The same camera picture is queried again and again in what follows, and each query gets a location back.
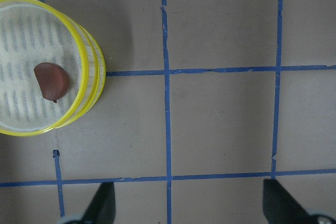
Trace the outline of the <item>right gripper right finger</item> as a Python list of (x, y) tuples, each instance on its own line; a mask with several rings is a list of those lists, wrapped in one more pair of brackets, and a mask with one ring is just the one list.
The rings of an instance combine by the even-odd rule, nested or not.
[(308, 213), (276, 179), (264, 179), (263, 214), (271, 224), (335, 223), (335, 218)]

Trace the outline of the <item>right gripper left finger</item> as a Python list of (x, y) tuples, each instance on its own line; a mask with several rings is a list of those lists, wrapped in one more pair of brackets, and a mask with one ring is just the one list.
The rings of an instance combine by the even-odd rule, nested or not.
[(114, 183), (102, 183), (81, 218), (81, 223), (114, 223), (116, 216)]

